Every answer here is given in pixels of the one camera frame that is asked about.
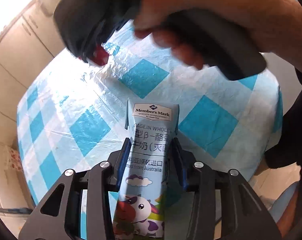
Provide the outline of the person right hand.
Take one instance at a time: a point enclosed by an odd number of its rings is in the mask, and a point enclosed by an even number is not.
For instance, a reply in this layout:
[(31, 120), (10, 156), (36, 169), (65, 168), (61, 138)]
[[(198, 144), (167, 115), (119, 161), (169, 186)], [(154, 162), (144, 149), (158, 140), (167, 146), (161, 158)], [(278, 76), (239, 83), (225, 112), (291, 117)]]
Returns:
[(296, 0), (141, 0), (137, 37), (149, 34), (182, 62), (216, 64), (230, 79), (261, 72), (272, 52), (302, 73), (302, 6)]

